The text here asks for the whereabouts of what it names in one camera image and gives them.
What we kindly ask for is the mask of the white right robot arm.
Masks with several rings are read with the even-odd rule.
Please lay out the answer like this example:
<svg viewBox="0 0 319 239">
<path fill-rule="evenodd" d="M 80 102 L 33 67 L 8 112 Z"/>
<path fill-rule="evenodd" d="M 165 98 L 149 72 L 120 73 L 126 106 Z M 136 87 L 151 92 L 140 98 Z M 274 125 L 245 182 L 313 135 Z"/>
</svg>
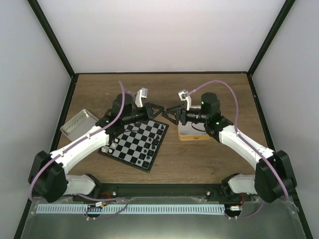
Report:
<svg viewBox="0 0 319 239">
<path fill-rule="evenodd" d="M 243 134 L 220 111 L 220 101 L 215 93 L 204 93 L 201 106 L 191 107 L 187 91 L 179 97 L 186 104 L 167 108 L 162 116 L 175 125 L 200 123 L 205 132 L 216 141 L 230 147 L 255 170 L 253 175 L 232 174 L 222 180 L 221 194 L 228 201 L 240 193 L 258 195 L 267 203 L 288 196 L 297 181 L 288 154 L 264 147 Z"/>
</svg>

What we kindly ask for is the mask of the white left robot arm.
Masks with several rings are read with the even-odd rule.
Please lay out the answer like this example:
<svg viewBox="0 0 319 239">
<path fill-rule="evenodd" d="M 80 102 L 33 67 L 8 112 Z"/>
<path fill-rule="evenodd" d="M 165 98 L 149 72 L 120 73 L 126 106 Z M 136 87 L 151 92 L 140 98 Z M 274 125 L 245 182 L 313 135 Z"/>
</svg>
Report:
<svg viewBox="0 0 319 239">
<path fill-rule="evenodd" d="M 84 135 L 67 146 L 47 153 L 39 152 L 33 161 L 28 182 L 29 199 L 33 192 L 52 203 L 64 195 L 85 195 L 97 201 L 102 195 L 97 179 L 90 175 L 70 175 L 69 171 L 95 150 L 107 145 L 124 133 L 131 123 L 148 121 L 164 111 L 164 107 L 153 103 L 135 104 L 129 94 L 119 94 L 104 116 Z"/>
</svg>

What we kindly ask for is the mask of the tan metal tray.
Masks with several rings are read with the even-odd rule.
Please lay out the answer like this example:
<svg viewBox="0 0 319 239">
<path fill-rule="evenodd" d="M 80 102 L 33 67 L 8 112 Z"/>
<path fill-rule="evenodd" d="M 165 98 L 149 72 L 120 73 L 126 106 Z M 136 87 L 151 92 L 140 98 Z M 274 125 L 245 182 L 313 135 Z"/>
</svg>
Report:
<svg viewBox="0 0 319 239">
<path fill-rule="evenodd" d="M 203 123 L 191 123 L 186 125 L 178 124 L 178 137 L 181 141 L 210 140 Z"/>
</svg>

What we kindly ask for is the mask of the black white chessboard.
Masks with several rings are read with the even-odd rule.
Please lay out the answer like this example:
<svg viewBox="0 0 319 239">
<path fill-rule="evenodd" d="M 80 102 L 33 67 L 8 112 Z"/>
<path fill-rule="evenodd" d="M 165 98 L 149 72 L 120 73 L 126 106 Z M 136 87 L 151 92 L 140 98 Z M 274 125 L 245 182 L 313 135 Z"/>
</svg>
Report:
<svg viewBox="0 0 319 239">
<path fill-rule="evenodd" d="M 126 125 L 124 133 L 120 134 L 113 142 L 99 149 L 98 153 L 149 173 L 168 128 L 168 124 L 157 120 Z M 157 146 L 153 145 L 154 139 L 159 140 Z M 154 152 L 153 156 L 148 156 L 148 151 L 144 153 L 145 148 L 148 151 L 152 150 Z M 138 160 L 142 161 L 141 165 L 137 165 Z"/>
</svg>

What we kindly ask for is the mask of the silver metal tray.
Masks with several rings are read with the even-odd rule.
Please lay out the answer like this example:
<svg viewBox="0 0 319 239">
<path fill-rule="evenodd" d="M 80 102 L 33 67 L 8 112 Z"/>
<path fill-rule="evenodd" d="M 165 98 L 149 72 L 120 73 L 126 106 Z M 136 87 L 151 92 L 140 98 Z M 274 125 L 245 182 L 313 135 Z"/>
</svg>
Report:
<svg viewBox="0 0 319 239">
<path fill-rule="evenodd" d="M 66 122 L 60 131 L 71 141 L 76 140 L 86 134 L 98 121 L 87 109 L 81 110 L 68 122 Z"/>
</svg>

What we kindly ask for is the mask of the light blue slotted strip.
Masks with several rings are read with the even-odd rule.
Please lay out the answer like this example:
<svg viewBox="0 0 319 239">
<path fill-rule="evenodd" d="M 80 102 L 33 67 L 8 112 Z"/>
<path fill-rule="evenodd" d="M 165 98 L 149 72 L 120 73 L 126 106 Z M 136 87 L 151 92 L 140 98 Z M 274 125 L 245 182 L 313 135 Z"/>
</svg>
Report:
<svg viewBox="0 0 319 239">
<path fill-rule="evenodd" d="M 105 214 L 116 212 L 122 214 L 195 214 L 195 215 L 222 215 L 224 205 L 198 204 L 198 205 L 114 205 L 110 204 L 100 209 L 89 209 L 90 205 L 84 204 L 39 204 L 36 212 L 38 214 Z"/>
</svg>

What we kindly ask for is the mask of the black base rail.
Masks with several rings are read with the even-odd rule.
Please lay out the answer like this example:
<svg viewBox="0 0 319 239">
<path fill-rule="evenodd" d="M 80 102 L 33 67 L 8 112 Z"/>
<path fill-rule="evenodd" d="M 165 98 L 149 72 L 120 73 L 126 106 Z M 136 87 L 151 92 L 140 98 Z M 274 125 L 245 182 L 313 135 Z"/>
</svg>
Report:
<svg viewBox="0 0 319 239">
<path fill-rule="evenodd" d="M 133 197 L 196 197 L 206 198 L 209 201 L 237 203 L 251 201 L 247 194 L 226 194 L 221 184 L 121 184 L 103 183 L 100 193 L 93 198 L 133 198 Z"/>
</svg>

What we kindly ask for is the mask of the black enclosure frame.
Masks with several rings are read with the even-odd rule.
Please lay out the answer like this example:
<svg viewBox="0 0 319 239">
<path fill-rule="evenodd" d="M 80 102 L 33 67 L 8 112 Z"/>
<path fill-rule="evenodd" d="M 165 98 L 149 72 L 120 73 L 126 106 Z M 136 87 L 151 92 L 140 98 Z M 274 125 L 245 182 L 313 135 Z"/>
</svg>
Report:
<svg viewBox="0 0 319 239">
<path fill-rule="evenodd" d="M 69 60 L 67 59 L 56 35 L 54 34 L 54 31 L 51 28 L 39 2 L 36 0 L 30 0 L 28 3 L 30 5 L 31 9 L 33 10 L 33 12 L 35 13 L 36 18 L 38 19 L 39 23 L 41 24 L 43 30 L 45 31 L 48 39 L 50 40 L 52 46 L 54 47 L 54 50 L 58 54 L 63 66 L 67 70 L 67 72 L 70 76 L 70 79 L 71 79 L 70 85 L 69 85 L 69 88 L 67 91 L 66 99 L 65 99 L 64 104 L 63 104 L 62 112 L 61 112 L 61 115 L 60 115 L 60 118 L 58 121 L 58 125 L 62 125 L 66 120 L 66 116 L 67 116 L 67 113 L 68 113 L 69 108 L 70 108 L 71 100 L 72 100 L 72 97 L 73 97 L 73 94 L 74 94 L 74 91 L 76 88 L 76 83 L 78 81 L 79 74 L 75 73 L 73 68 L 71 67 Z M 258 98 L 257 91 L 255 89 L 255 85 L 253 83 L 253 74 L 256 72 L 259 64 L 261 63 L 262 59 L 264 58 L 266 52 L 268 51 L 271 43 L 273 42 L 279 29 L 281 28 L 282 24 L 284 23 L 287 15 L 289 14 L 291 8 L 294 5 L 294 3 L 295 2 L 293 0 L 287 0 L 284 2 L 284 4 L 281 7 L 274 23 L 272 24 L 261 48 L 259 49 L 252 65 L 250 66 L 249 70 L 245 73 L 247 76 L 247 79 L 248 79 L 251 93 L 252 93 L 253 98 L 254 98 L 256 110 L 257 110 L 257 113 L 258 113 L 258 116 L 259 116 L 259 119 L 261 122 L 261 126 L 263 129 L 263 133 L 265 135 L 267 145 L 271 149 L 274 149 L 275 146 L 274 146 L 274 143 L 273 143 L 273 140 L 272 140 L 272 137 L 271 137 L 271 134 L 270 134 L 263 110 L 262 110 L 262 106 L 261 106 L 259 98 Z M 308 222 L 306 220 L 306 216 L 305 216 L 304 211 L 302 209 L 302 205 L 300 203 L 300 200 L 299 200 L 299 197 L 298 197 L 296 190 L 293 190 L 290 193 L 290 196 L 292 197 L 293 202 L 296 203 L 297 208 L 299 209 L 298 217 L 299 217 L 299 220 L 301 222 L 305 237 L 308 239 L 311 239 L 313 236 L 312 236 L 310 227 L 308 225 Z M 26 225 L 27 225 L 27 223 L 29 223 L 28 216 L 30 215 L 30 210 L 31 210 L 31 201 L 27 201 L 26 206 L 25 206 L 24 211 L 23 211 L 23 214 L 21 216 L 18 228 L 17 228 L 15 236 L 14 236 L 16 239 L 22 238 L 22 236 L 24 234 L 26 234 L 26 232 L 27 232 Z"/>
</svg>

